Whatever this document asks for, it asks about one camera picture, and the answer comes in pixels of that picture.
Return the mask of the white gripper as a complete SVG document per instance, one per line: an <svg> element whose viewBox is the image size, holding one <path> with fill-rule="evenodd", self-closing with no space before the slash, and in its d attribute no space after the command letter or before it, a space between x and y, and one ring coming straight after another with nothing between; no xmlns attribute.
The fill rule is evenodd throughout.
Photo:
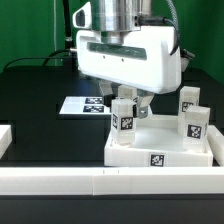
<svg viewBox="0 0 224 224"><path fill-rule="evenodd" d="M76 44L79 70L104 79L99 81L99 88L105 106L116 98L111 82L141 89L134 99L135 118L149 115L153 93L173 92L181 83L180 49L173 52L173 27L142 26L139 31L127 33L122 45L103 44L99 32L80 30Z"/></svg>

